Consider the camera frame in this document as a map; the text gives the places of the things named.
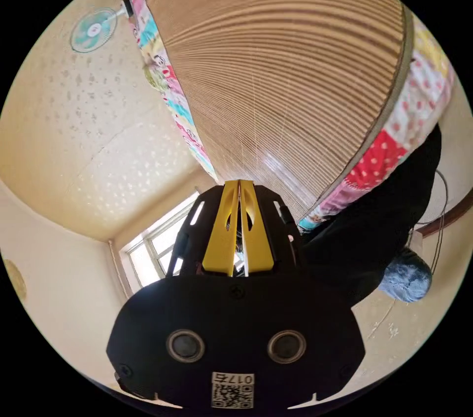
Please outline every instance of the ceiling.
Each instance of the ceiling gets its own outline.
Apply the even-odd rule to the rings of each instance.
[[[89,54],[70,33],[94,7],[74,0],[31,49],[0,118],[0,177],[37,213],[105,241],[199,167],[142,71],[126,18]]]

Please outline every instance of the fan guard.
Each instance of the fan guard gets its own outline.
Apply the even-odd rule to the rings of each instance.
[[[70,35],[70,46],[75,52],[92,52],[103,46],[115,32],[117,12],[100,8],[84,16]]]

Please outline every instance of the cartoon print fabric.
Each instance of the cartoon print fabric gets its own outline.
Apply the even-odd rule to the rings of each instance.
[[[146,0],[130,0],[130,2],[134,15],[129,23],[145,61],[146,79],[161,93],[191,153],[206,172],[218,181],[217,174],[197,133],[189,105],[172,69],[156,23],[146,5]]]
[[[454,72],[414,15],[414,49],[406,81],[383,129],[340,185],[299,223],[311,230],[376,188],[434,129],[448,102]]]

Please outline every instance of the bamboo blind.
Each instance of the bamboo blind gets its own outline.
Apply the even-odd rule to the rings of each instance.
[[[390,97],[399,0],[147,0],[210,160],[301,218]]]

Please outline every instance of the qr code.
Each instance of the qr code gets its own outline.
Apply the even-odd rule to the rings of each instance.
[[[252,409],[253,374],[212,373],[212,407]]]

